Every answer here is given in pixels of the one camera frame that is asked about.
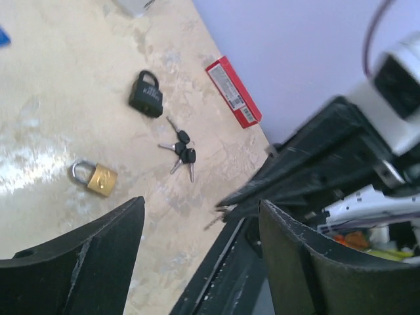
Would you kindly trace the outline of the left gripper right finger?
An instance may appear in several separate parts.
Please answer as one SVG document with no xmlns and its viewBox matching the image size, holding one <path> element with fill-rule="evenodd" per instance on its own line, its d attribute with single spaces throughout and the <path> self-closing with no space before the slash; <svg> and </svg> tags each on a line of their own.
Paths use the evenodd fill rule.
<svg viewBox="0 0 420 315">
<path fill-rule="evenodd" d="M 418 314 L 419 266 L 344 246 L 259 203 L 262 255 L 276 314 Z"/>
</svg>

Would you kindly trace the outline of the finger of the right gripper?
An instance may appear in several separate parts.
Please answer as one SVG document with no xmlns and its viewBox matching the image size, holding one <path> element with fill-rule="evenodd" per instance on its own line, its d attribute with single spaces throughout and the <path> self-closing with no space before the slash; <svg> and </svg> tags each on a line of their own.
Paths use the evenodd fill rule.
<svg viewBox="0 0 420 315">
<path fill-rule="evenodd" d="M 229 222 L 258 214 L 269 200 L 305 221 L 378 179 L 392 151 L 358 107 L 338 96 L 281 145 L 257 174 L 216 208 Z"/>
</svg>

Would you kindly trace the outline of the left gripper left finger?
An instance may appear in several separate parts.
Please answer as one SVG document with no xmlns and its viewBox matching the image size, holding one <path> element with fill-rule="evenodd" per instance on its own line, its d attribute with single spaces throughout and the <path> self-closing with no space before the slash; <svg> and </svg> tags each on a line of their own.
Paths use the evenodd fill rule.
<svg viewBox="0 0 420 315">
<path fill-rule="evenodd" d="M 145 218 L 142 197 L 1 261 L 2 314 L 122 314 Z"/>
</svg>

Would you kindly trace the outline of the black padlock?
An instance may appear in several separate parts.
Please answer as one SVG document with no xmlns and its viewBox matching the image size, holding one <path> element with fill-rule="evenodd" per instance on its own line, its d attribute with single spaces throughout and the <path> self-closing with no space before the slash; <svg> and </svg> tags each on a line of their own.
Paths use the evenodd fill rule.
<svg viewBox="0 0 420 315">
<path fill-rule="evenodd" d="M 129 96 L 129 105 L 150 118 L 158 118 L 163 114 L 163 93 L 152 72 L 142 70 L 139 73 Z"/>
</svg>

